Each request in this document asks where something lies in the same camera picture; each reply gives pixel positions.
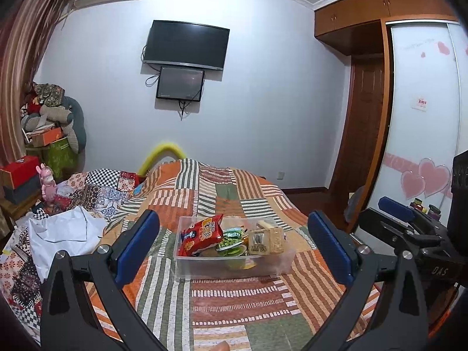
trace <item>patterned blanket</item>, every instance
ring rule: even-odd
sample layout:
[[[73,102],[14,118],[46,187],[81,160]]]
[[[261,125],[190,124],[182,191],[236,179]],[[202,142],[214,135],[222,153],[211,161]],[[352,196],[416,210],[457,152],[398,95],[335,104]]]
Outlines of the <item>patterned blanket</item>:
[[[170,351],[208,351],[223,340],[238,351],[300,350],[342,296],[345,288],[329,273],[305,227],[307,217],[265,179],[239,169],[182,159],[151,171],[123,200],[113,190],[128,191],[132,187],[125,181],[128,177],[106,169],[76,174],[67,183],[67,204],[88,204],[88,209],[104,216],[111,209],[102,244],[112,244],[145,209],[158,213],[160,233],[134,281],[123,291]],[[273,218],[296,249],[292,272],[231,280],[175,279],[173,250],[179,217],[216,213]],[[27,230],[18,229],[13,237],[26,261],[16,252],[2,256],[0,288],[25,328],[39,341],[41,297]],[[118,339],[94,286],[88,284],[87,289],[104,331]],[[373,289],[351,337],[364,331],[377,299],[378,291]]]

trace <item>baseboard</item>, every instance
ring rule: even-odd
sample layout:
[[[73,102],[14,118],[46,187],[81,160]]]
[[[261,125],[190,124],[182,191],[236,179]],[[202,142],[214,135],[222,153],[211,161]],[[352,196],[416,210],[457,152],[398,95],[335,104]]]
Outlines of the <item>baseboard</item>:
[[[328,191],[326,187],[282,188],[281,190],[285,194],[325,193]]]

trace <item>plastic storage box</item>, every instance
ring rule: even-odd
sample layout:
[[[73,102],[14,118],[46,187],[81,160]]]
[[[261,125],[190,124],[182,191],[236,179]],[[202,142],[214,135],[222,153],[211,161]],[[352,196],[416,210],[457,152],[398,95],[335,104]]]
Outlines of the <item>plastic storage box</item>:
[[[204,217],[182,216],[179,219],[177,237],[174,246],[175,276],[176,278],[246,278],[255,276],[279,275],[291,272],[296,250],[287,239],[285,251],[281,254],[251,255],[239,257],[182,257],[177,255],[181,246],[181,231],[189,228]],[[271,218],[230,218],[225,217],[221,222],[223,229],[239,226],[240,222],[250,230],[257,228],[258,220],[265,220],[276,226]]]

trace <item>brown curtain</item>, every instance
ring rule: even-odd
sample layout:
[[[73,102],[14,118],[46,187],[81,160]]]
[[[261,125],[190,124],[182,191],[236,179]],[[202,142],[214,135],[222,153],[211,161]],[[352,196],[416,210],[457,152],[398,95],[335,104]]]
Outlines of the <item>brown curtain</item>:
[[[0,29],[0,167],[25,154],[20,107],[70,0],[22,0]]]

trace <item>human hand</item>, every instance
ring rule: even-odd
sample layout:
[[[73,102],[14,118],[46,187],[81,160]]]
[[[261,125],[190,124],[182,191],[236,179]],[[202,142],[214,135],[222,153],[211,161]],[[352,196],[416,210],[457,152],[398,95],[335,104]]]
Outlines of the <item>human hand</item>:
[[[214,346],[210,351],[229,351],[231,347],[229,347],[226,341],[219,343],[218,345]]]

